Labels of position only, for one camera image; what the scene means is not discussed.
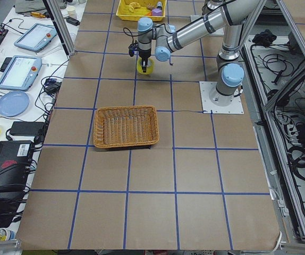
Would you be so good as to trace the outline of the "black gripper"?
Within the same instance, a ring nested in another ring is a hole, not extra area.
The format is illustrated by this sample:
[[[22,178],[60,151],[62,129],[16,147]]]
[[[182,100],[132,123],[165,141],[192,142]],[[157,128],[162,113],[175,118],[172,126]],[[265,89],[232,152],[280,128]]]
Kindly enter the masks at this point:
[[[149,50],[139,49],[139,56],[142,59],[148,59],[149,58]]]

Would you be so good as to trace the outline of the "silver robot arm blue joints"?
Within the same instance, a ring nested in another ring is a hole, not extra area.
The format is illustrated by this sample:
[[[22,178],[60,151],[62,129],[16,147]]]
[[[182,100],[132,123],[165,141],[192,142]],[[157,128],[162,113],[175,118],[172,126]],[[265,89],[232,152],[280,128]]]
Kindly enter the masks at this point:
[[[239,38],[244,20],[256,8],[254,1],[222,1],[209,13],[190,22],[179,30],[170,24],[155,24],[151,18],[142,17],[137,23],[137,40],[139,49],[149,50],[151,57],[152,41],[156,41],[155,58],[161,62],[168,61],[171,53],[209,35],[220,28],[224,28],[230,39],[235,42],[224,42],[218,57],[224,62],[238,58]],[[146,71],[148,59],[142,59],[141,66]]]

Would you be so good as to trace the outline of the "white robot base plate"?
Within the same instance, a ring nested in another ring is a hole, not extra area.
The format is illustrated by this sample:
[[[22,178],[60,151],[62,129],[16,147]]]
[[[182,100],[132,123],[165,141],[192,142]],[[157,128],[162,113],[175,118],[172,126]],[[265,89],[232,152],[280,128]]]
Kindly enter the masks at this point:
[[[239,89],[233,95],[223,96],[216,90],[217,82],[200,81],[202,111],[206,114],[244,114]]]

